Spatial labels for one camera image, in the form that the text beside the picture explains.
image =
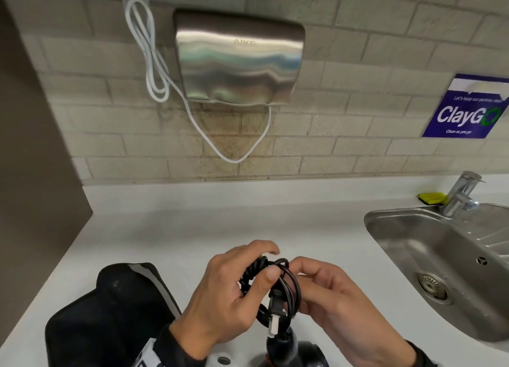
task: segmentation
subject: stainless steel hand dryer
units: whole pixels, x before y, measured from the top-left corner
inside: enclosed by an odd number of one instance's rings
[[[302,62],[299,23],[178,9],[175,47],[188,100],[288,104]]]

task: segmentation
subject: white countertop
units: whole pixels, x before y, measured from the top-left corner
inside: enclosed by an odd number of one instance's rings
[[[477,194],[475,198],[509,205],[509,194]],[[46,322],[91,291],[106,265],[153,263],[183,310],[213,255],[254,239],[267,239],[279,245],[282,257],[304,255],[343,268],[404,338],[444,367],[507,367],[509,353],[477,342],[442,319],[365,228],[367,212],[415,206],[421,204],[409,197],[94,214],[0,348],[0,365],[47,366]],[[320,346],[331,367],[350,365],[309,317],[297,315],[292,327],[299,339]],[[219,350],[231,354],[238,366],[257,367],[265,339],[266,329],[255,322]]]

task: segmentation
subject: black sleeve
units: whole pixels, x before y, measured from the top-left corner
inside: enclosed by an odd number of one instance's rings
[[[207,359],[196,360],[186,354],[169,331],[169,325],[159,333],[153,349],[163,367],[205,367],[207,363]]]
[[[412,346],[415,353],[417,354],[417,358],[415,360],[415,364],[412,367],[436,367],[437,365],[431,361],[430,358],[422,351],[420,348],[417,348],[415,344],[409,342],[407,343]]]

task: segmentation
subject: black bag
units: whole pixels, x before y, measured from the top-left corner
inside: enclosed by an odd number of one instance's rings
[[[181,315],[150,263],[114,264],[96,288],[46,325],[49,367],[131,367],[150,338]]]

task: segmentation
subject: tiled wall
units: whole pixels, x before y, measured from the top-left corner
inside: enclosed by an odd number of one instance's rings
[[[419,138],[454,72],[509,76],[509,0],[152,1],[175,77],[174,6],[304,23],[292,104],[275,110],[250,158],[225,163],[180,98],[149,98],[120,1],[7,0],[84,183],[509,173],[509,116],[488,139]],[[231,157],[266,121],[263,107],[196,105],[194,113]]]

